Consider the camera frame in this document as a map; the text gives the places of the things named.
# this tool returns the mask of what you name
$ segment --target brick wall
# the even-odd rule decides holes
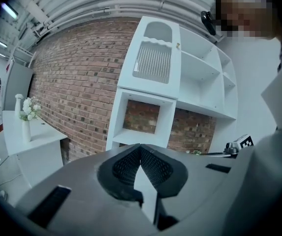
[[[41,43],[33,63],[29,95],[39,99],[41,117],[68,136],[68,160],[105,151],[120,70],[138,19],[99,20],[63,30]],[[155,131],[159,107],[129,102],[125,128]],[[207,152],[215,120],[176,109],[169,147]]]

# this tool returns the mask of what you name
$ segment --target white table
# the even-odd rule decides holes
[[[9,156],[15,156],[23,176],[31,187],[60,169],[60,140],[66,135],[41,119],[30,121],[31,141],[22,138],[22,120],[14,111],[2,112],[3,133]]]

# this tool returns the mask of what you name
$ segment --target white vase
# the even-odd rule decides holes
[[[17,99],[15,102],[14,114],[17,118],[20,118],[21,114],[21,99]]]
[[[22,121],[22,136],[23,136],[23,142],[29,143],[31,141],[31,130],[29,128],[28,120]]]

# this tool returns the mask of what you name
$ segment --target white shelving unit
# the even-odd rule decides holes
[[[175,107],[237,119],[231,59],[178,24],[142,17],[118,81],[106,149],[120,143],[168,144]],[[160,106],[155,134],[123,128],[128,99]]]

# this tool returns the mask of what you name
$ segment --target ceiling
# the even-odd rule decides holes
[[[13,19],[0,11],[0,53],[9,56],[16,44],[29,50],[42,38],[72,25],[107,17],[142,17],[168,19],[216,42],[220,35],[210,36],[200,20],[213,0],[10,0],[16,10]]]

